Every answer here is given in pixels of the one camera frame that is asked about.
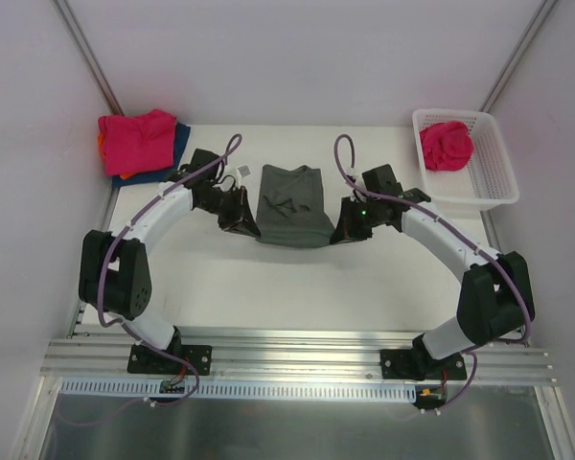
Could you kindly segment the dark grey t-shirt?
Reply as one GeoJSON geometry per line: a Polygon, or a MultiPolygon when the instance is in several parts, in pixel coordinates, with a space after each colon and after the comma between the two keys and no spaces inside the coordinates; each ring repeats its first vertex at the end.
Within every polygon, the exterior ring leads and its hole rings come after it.
{"type": "Polygon", "coordinates": [[[258,198],[257,242],[298,249],[326,247],[334,225],[325,212],[322,173],[265,165],[258,198]]]}

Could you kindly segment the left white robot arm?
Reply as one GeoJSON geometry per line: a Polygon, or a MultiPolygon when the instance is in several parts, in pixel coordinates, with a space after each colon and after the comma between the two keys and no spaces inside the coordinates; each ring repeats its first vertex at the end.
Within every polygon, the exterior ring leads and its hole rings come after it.
{"type": "Polygon", "coordinates": [[[155,196],[125,224],[91,230],[82,241],[79,298],[96,309],[103,326],[118,324],[149,348],[149,361],[161,372],[180,365],[181,335],[176,326],[148,311],[151,250],[195,210],[215,216],[223,232],[261,235],[246,188],[237,178],[228,188],[221,187],[225,160],[225,155],[196,149],[191,162],[170,171],[155,196]]]}

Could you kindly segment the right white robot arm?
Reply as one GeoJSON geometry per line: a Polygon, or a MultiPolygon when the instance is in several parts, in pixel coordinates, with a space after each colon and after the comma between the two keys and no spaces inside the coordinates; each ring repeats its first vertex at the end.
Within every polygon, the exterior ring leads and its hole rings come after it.
{"type": "Polygon", "coordinates": [[[381,351],[385,378],[422,381],[449,374],[462,380],[466,374],[455,366],[464,353],[516,330],[530,332],[536,313],[521,255],[470,240],[426,193],[404,189],[388,165],[365,172],[363,179],[363,185],[342,198],[330,243],[363,242],[372,238],[374,228],[390,226],[425,247],[460,283],[451,319],[416,336],[407,349],[381,351]]]}

